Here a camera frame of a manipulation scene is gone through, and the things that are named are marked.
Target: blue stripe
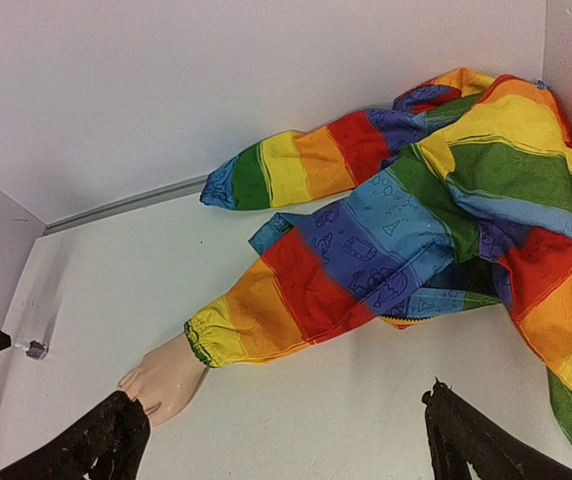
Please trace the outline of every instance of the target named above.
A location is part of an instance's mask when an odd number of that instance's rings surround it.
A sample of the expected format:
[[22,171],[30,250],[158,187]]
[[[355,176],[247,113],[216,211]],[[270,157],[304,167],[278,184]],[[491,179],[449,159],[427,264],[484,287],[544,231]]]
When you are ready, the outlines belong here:
[[423,114],[372,108],[366,111],[366,115],[386,139],[391,155],[396,155],[409,143],[419,142],[428,135],[426,116]]
[[238,160],[239,156],[232,158],[208,176],[206,186],[199,197],[204,205],[214,205],[227,210],[235,209],[233,170]]
[[382,252],[355,222],[343,200],[297,222],[326,273],[360,300],[406,263],[396,253]]
[[455,90],[444,85],[422,85],[395,99],[393,110],[410,112],[413,107],[423,105]]
[[461,290],[420,288],[408,302],[408,318],[437,317],[464,310],[466,294]]
[[276,213],[255,232],[248,243],[259,255],[263,255],[295,226],[300,225],[303,217],[307,216],[296,213]]
[[483,192],[465,192],[448,182],[455,203],[477,219],[495,219],[542,227],[572,239],[572,213],[514,198],[487,198]]
[[385,171],[344,201],[356,222],[383,252],[408,259],[420,246],[451,243],[443,224]]
[[[446,250],[435,244],[420,247],[419,252],[413,258],[368,295],[365,301],[371,311],[375,315],[386,315],[386,312],[390,312],[400,302],[409,298],[433,275],[448,267],[453,261],[453,256],[452,251],[449,254]],[[413,306],[409,302],[408,311],[412,309]]]

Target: mannequin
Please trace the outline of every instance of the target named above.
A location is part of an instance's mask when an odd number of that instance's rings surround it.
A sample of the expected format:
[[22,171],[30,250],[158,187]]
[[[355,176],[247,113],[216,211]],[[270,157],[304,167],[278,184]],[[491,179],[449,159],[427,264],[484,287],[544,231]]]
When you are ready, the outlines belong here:
[[572,133],[544,85],[456,70],[392,110],[254,145],[201,200],[251,210],[350,189],[312,215],[275,215],[237,284],[121,380],[153,425],[209,367],[265,364],[378,317],[404,329],[500,301],[572,393]]

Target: elastic cuff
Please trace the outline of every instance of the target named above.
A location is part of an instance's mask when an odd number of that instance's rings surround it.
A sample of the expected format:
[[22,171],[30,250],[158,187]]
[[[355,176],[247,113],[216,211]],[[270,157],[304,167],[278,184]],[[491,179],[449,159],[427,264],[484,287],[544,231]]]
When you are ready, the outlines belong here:
[[191,325],[191,320],[184,324],[184,334],[188,339],[188,344],[193,350],[193,353],[197,359],[206,365],[208,368],[215,368],[213,365],[213,360],[206,350],[199,343],[199,334]]

